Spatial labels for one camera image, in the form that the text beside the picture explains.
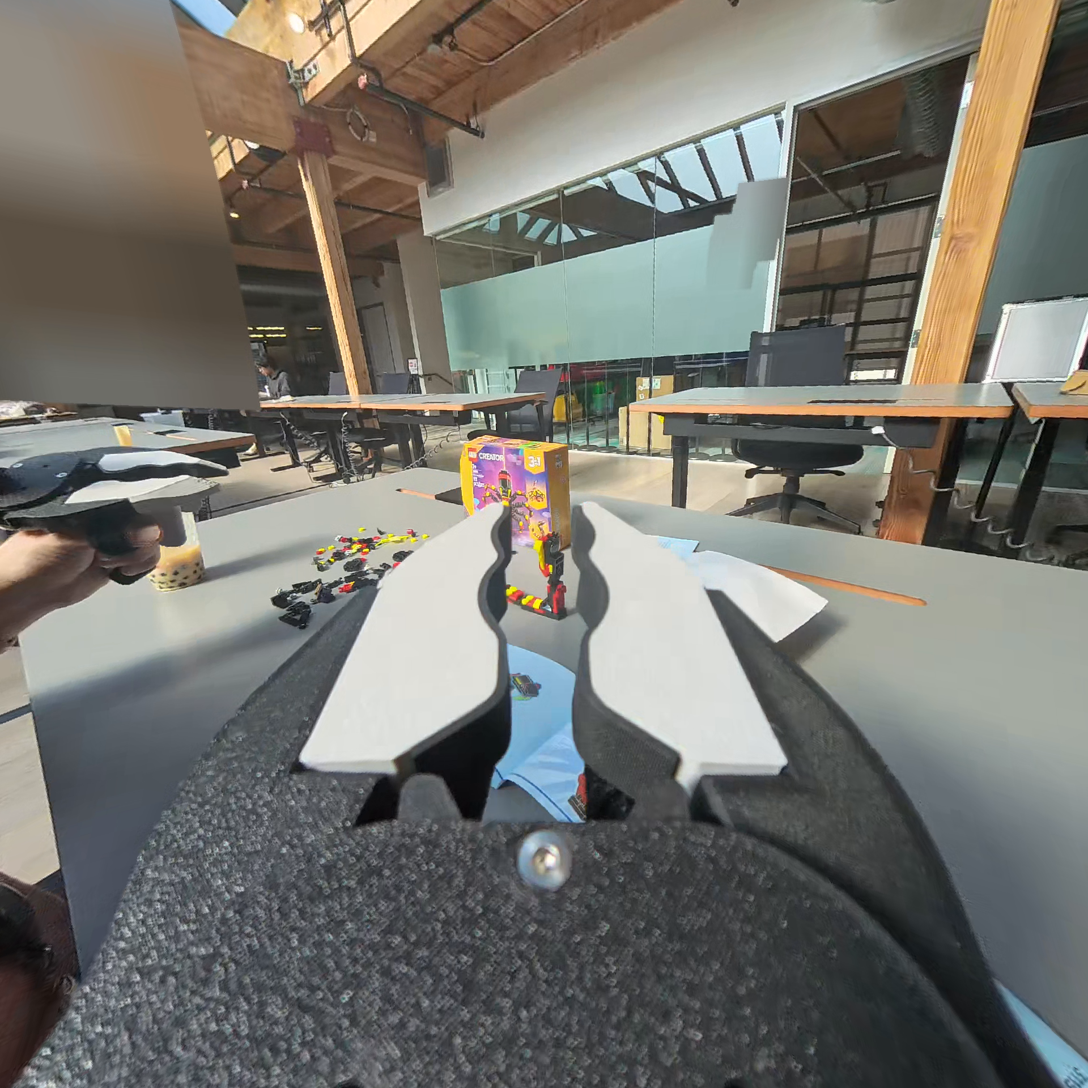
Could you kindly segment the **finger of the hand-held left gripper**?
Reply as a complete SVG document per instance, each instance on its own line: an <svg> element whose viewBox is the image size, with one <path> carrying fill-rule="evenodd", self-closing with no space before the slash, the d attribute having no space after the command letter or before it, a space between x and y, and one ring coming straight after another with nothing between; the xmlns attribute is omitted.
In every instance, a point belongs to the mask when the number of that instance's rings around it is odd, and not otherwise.
<svg viewBox="0 0 1088 1088"><path fill-rule="evenodd" d="M97 461L97 470L111 480L212 479L228 473L227 468L203 458L143 448L104 453Z"/></svg>
<svg viewBox="0 0 1088 1088"><path fill-rule="evenodd" d="M191 475L143 481L101 481L82 487L65 497L64 509L92 510L129 502L141 510L159 506L177 506L183 510L196 510L202 500L219 487L218 480Z"/></svg>

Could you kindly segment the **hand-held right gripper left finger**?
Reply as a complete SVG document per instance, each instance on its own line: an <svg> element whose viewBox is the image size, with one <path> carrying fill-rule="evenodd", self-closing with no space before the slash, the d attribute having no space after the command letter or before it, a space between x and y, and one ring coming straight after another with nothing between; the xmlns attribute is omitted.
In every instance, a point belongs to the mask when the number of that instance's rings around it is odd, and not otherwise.
<svg viewBox="0 0 1088 1088"><path fill-rule="evenodd" d="M313 730L302 767L491 777L510 742L500 619L510 509L431 537L385 577Z"/></svg>

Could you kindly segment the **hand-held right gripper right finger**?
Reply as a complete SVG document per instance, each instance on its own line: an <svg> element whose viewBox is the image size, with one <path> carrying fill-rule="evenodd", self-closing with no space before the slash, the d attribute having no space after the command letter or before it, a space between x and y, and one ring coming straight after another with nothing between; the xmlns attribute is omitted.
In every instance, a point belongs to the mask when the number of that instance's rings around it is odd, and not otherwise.
<svg viewBox="0 0 1088 1088"><path fill-rule="evenodd" d="M585 764L625 793L775 778L787 756L698 574L596 500L572 515L586 623L573 701Z"/></svg>

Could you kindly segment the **black red toy snake head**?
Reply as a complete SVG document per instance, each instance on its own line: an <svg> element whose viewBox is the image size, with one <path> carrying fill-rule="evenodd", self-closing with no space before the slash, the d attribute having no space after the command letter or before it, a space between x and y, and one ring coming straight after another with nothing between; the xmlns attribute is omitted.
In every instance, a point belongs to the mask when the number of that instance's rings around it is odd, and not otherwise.
<svg viewBox="0 0 1088 1088"><path fill-rule="evenodd" d="M586 765L579 774L568 804L583 823L620 823L633 809L634 801Z"/></svg>

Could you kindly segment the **red yellow toy snake body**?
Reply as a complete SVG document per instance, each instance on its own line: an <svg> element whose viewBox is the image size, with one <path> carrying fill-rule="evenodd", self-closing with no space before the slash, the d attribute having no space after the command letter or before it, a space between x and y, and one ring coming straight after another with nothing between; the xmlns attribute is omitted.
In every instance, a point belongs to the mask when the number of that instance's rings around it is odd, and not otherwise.
<svg viewBox="0 0 1088 1088"><path fill-rule="evenodd" d="M560 621L567 617L566 591L564 584L562 540L557 532L539 537L533 545L537 556L537 570L545 578L543 596L526 593L524 590L507 585L507 603L534 615Z"/></svg>

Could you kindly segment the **wooden edged office desk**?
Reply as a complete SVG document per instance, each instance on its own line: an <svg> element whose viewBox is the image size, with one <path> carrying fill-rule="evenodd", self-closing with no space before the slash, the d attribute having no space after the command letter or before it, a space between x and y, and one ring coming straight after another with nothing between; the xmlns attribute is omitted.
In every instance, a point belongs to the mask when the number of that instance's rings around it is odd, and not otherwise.
<svg viewBox="0 0 1088 1088"><path fill-rule="evenodd" d="M546 435L544 405L546 395L539 392L509 394L359 394L304 396L265 399L259 403L263 413L279 415L284 422L287 415L332 415L333 421L324 425L332 442L332 454L339 477L347 483L358 474L346 452L343 440L345 415L373 415L379 424L391 428L398 442L401 455L412 452L405 467L421 465L426 460L423 445L415 437L412 428L433 426L441 422L463 426L471 415L494 417L500 437L509 435L509 415L516 409L531 405L535 410L541 437Z"/></svg>
<svg viewBox="0 0 1088 1088"><path fill-rule="evenodd" d="M248 452L254 436L247 432L175 428L143 421L110 418L49 419L1 428L1 465L20 458L55 453L88 452L94 448L129 447L181 453L236 468L239 455Z"/></svg>
<svg viewBox="0 0 1088 1088"><path fill-rule="evenodd" d="M949 421L1012 418L1016 405L996 384L692 388L632 401L627 413L657 415L671 442L671 504L687 507L694 440L883 445L924 452Z"/></svg>
<svg viewBox="0 0 1088 1088"><path fill-rule="evenodd" d="M1087 419L1087 397L1063 392L1063 382L1017 382L1013 398L1021 413L1037 424L1031 452L1016 489L1007 528L1010 549L1025 557L1033 516L1041 497L1061 424Z"/></svg>

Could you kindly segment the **person's left hand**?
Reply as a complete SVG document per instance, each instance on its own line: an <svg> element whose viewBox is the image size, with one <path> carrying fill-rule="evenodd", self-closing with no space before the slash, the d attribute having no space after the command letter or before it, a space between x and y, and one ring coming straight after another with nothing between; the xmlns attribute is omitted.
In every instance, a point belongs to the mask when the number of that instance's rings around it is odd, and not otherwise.
<svg viewBox="0 0 1088 1088"><path fill-rule="evenodd" d="M20 531L1 545L1 650L18 644L27 628L104 588L115 573L141 578L160 556L156 524L129 530L131 549L120 556L96 551L82 537Z"/></svg>

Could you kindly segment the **bubble tea cup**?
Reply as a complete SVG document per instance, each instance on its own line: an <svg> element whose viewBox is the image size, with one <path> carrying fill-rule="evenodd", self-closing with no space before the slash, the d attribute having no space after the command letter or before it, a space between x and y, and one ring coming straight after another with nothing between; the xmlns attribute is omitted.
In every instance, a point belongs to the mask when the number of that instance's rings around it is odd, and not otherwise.
<svg viewBox="0 0 1088 1088"><path fill-rule="evenodd" d="M161 543L159 560L148 576L149 582L161 592L194 588L206 578L196 514L181 510L180 518L176 545L168 546L165 541Z"/></svg>

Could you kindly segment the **pile of loose toy bricks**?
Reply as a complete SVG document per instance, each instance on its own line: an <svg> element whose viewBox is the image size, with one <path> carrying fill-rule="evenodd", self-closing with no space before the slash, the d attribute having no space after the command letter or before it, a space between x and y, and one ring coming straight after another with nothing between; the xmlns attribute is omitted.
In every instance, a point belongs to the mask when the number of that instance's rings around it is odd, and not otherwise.
<svg viewBox="0 0 1088 1088"><path fill-rule="evenodd" d="M369 532L361 528L354 535L339 534L312 554L314 576L280 589L270 604L279 613L280 622L306 630L318 606L376 591L429 539L426 532L415 528L403 532Z"/></svg>

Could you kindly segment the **cardboard box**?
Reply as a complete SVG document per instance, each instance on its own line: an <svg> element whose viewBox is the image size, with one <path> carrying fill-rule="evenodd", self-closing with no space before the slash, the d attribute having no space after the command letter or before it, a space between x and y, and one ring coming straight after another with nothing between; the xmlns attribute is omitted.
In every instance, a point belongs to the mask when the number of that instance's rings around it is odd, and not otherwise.
<svg viewBox="0 0 1088 1088"><path fill-rule="evenodd" d="M639 376L634 385L634 401L650 401L673 394L673 374ZM639 455L672 453L672 438L664 432L664 416L633 411L629 406L618 411L618 446L625 453Z"/></svg>

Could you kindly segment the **black office chair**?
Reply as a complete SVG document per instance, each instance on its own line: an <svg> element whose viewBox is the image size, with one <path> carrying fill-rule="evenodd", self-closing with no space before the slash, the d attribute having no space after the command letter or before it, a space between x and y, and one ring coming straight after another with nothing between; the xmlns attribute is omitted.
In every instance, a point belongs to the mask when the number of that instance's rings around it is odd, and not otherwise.
<svg viewBox="0 0 1088 1088"><path fill-rule="evenodd" d="M845 327L821 325L807 329L754 333L750 346L744 384L747 388L795 388L796 386L841 386L848 381ZM798 442L772 438L734 438L731 452L749 463L746 479L778 474L784 479L776 495L752 497L731 516L753 516L776 510L782 524L790 524L800 507L813 510L817 519L860 534L856 522L830 510L823 500L801 494L801 480L809 474L843 475L843 469L858 463L863 446L829 442Z"/></svg>
<svg viewBox="0 0 1088 1088"><path fill-rule="evenodd" d="M507 411L505 435L534 441L554 441L554 409L560 382L562 382L562 370L558 368L521 370L515 392L533 393L539 399Z"/></svg>

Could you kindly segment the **frosted glass partition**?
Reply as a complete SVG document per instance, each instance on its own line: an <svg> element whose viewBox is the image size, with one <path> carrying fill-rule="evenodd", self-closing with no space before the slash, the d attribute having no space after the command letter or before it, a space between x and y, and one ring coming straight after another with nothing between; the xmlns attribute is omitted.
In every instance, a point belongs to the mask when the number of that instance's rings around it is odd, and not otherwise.
<svg viewBox="0 0 1088 1088"><path fill-rule="evenodd" d="M440 235L458 385L745 350L778 287L790 136L781 112L749 118Z"/></svg>

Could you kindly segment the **white framed board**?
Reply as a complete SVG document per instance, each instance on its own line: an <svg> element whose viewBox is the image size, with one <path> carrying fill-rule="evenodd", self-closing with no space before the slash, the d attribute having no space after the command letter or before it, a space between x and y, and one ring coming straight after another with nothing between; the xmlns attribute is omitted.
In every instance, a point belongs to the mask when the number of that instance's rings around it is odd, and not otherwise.
<svg viewBox="0 0 1088 1088"><path fill-rule="evenodd" d="M1081 366L1086 344L1086 296L1005 304L981 381L1063 382Z"/></svg>

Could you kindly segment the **blue booklet with scorpion cover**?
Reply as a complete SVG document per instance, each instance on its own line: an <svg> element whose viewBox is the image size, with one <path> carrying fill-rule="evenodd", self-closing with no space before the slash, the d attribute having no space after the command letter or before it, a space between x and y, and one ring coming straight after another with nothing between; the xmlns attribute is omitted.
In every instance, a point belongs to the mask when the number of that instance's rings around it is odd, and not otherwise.
<svg viewBox="0 0 1088 1088"><path fill-rule="evenodd" d="M999 993L1005 1000L1035 1050L1050 1070L1054 1078L1064 1087L1087 1086L1087 1059L1034 1010L999 980L996 981Z"/></svg>

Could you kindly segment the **wooden post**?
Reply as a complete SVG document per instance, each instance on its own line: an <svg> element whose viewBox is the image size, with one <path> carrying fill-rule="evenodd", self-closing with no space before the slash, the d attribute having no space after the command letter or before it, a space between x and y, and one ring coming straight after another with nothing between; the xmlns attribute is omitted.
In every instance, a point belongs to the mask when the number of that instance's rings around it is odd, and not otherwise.
<svg viewBox="0 0 1088 1088"><path fill-rule="evenodd" d="M298 116L292 120L298 169L327 294L333 336L348 394L372 393L368 357L359 325L351 276L333 195L329 166L332 139L327 126Z"/></svg>
<svg viewBox="0 0 1088 1088"><path fill-rule="evenodd" d="M1070 2L990 3L928 270L911 375L915 385L965 386L1004 217L1064 7ZM932 448L894 454L877 537L939 543L967 426L965 416L943 419Z"/></svg>

